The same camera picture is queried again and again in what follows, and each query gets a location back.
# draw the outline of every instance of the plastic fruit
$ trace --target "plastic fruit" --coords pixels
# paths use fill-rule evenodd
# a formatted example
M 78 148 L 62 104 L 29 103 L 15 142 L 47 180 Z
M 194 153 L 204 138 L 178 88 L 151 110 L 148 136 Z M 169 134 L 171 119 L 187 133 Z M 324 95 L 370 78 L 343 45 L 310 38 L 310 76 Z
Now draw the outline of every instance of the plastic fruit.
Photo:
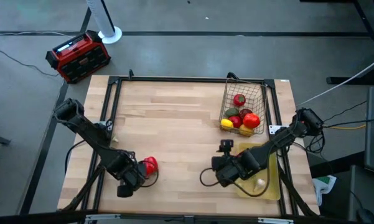
M 245 117 L 243 118 L 243 124 L 247 128 L 256 128 L 257 126 L 260 125 L 260 118 L 256 114 L 246 114 Z
M 251 110 L 249 109 L 242 109 L 241 111 L 239 111 L 239 117 L 241 119 L 245 118 L 245 116 L 248 114 L 248 113 L 253 113 Z
M 225 116 L 227 116 L 227 118 L 229 118 L 231 116 L 236 116 L 238 114 L 239 114 L 239 111 L 236 108 L 230 108 L 230 109 L 225 111 Z
M 239 116 L 231 116 L 229 120 L 232 122 L 234 128 L 239 128 L 242 125 L 242 119 Z
M 222 119 L 221 125 L 224 130 L 230 130 L 231 128 L 234 127 L 234 125 L 229 119 Z
M 245 125 L 239 127 L 239 133 L 244 136 L 251 136 L 254 132 L 253 129 L 247 128 Z
M 246 102 L 246 97 L 242 94 L 236 94 L 234 96 L 234 104 L 237 106 L 242 106 Z

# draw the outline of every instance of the white cable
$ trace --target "white cable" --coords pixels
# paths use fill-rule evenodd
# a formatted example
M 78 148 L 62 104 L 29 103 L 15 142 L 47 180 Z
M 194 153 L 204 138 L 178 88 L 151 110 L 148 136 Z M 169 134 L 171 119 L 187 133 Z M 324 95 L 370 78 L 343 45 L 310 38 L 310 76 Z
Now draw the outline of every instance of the white cable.
M 45 32 L 19 32 L 19 33 L 1 33 L 0 35 L 21 35 L 21 34 L 58 34 L 66 37 L 71 37 L 66 34 L 61 34 L 59 32 L 53 32 L 53 31 L 45 31 Z
M 314 97 L 312 97 L 312 98 L 309 98 L 308 100 L 304 101 L 303 103 L 299 103 L 299 104 L 296 105 L 296 106 L 303 105 L 304 103 L 307 103 L 307 102 L 309 102 L 309 101 L 311 101 L 311 100 L 313 100 L 313 99 L 315 99 L 315 98 L 317 98 L 317 97 L 320 97 L 320 96 L 324 95 L 325 93 L 328 93 L 328 92 L 330 92 L 330 91 L 336 89 L 337 87 L 339 87 L 339 86 L 341 86 L 341 85 L 343 85 L 343 84 L 349 82 L 350 80 L 354 79 L 355 77 L 357 77 L 357 76 L 359 76 L 359 75 L 365 73 L 366 71 L 368 71 L 369 69 L 371 69 L 373 66 L 374 66 L 374 62 L 373 62 L 371 65 L 369 65 L 368 67 L 364 68 L 361 72 L 358 72 L 356 75 L 354 75 L 353 77 L 349 78 L 348 80 L 345 80 L 345 81 L 342 82 L 341 84 L 339 84 L 339 85 L 337 85 L 337 86 L 334 86 L 334 87 L 332 87 L 332 88 L 326 90 L 325 92 L 320 93 L 320 94 L 318 94 L 318 95 L 316 95 L 316 96 L 314 96 Z

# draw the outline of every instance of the red radio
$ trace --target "red radio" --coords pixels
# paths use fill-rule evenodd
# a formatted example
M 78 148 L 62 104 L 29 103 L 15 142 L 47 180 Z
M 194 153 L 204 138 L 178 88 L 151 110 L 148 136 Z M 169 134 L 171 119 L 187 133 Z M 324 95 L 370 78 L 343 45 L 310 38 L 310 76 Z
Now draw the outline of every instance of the red radio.
M 88 30 L 48 51 L 45 59 L 68 83 L 77 83 L 107 65 L 111 57 L 97 32 Z

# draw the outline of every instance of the wooden table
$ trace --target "wooden table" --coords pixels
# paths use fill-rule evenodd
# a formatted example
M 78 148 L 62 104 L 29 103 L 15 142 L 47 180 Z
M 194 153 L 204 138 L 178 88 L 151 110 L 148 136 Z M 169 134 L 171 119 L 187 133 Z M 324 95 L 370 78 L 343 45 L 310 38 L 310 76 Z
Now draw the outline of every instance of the wooden table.
M 91 79 L 84 106 L 85 116 L 92 121 L 100 118 L 108 77 L 95 75 Z M 288 125 L 296 109 L 291 84 L 288 80 L 275 80 L 275 84 L 281 119 L 284 125 Z M 130 198 L 118 198 L 116 188 L 119 182 L 106 174 L 99 212 L 278 216 L 277 201 L 240 198 L 233 185 L 204 187 L 199 182 L 199 174 L 210 167 L 211 157 L 220 155 L 216 150 L 221 139 L 234 139 L 235 145 L 268 140 L 266 131 L 245 138 L 219 130 L 223 92 L 224 83 L 123 81 L 113 131 L 118 142 L 112 142 L 112 146 L 135 151 L 139 160 L 154 156 L 160 176 L 152 187 L 139 189 Z M 274 123 L 270 92 L 268 100 Z M 302 139 L 296 142 L 303 144 Z M 73 150 L 58 208 L 70 203 L 85 183 L 91 153 L 87 144 Z M 292 145 L 289 161 L 295 188 L 310 208 L 319 213 L 306 152 Z M 208 183 L 215 181 L 213 173 L 204 177 Z M 285 186 L 283 190 L 287 211 L 291 213 Z M 94 193 L 95 186 L 90 193 L 88 208 L 92 207 Z

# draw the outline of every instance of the red object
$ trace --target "red object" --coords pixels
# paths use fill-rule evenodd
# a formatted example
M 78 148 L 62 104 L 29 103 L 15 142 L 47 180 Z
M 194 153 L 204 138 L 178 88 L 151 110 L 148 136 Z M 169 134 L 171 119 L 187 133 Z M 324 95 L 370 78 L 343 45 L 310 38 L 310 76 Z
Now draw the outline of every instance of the red object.
M 251 113 L 246 114 L 243 118 L 243 125 L 245 125 L 247 128 L 253 129 L 260 125 L 260 118 L 259 116 Z
M 229 120 L 234 125 L 234 128 L 239 128 L 242 125 L 242 119 L 239 116 L 231 116 Z
M 67 83 L 77 83 L 109 64 L 111 57 L 97 32 L 88 30 L 48 51 L 45 59 Z
M 149 156 L 144 159 L 145 169 L 146 169 L 146 177 L 149 177 L 153 173 L 157 172 L 159 170 L 157 166 L 157 162 L 155 157 Z
M 234 104 L 237 106 L 242 106 L 246 102 L 246 97 L 242 94 L 236 94 L 234 96 Z
M 249 109 L 242 109 L 241 111 L 239 111 L 239 117 L 241 119 L 245 118 L 245 116 L 248 114 L 248 113 L 253 113 L 251 110 Z

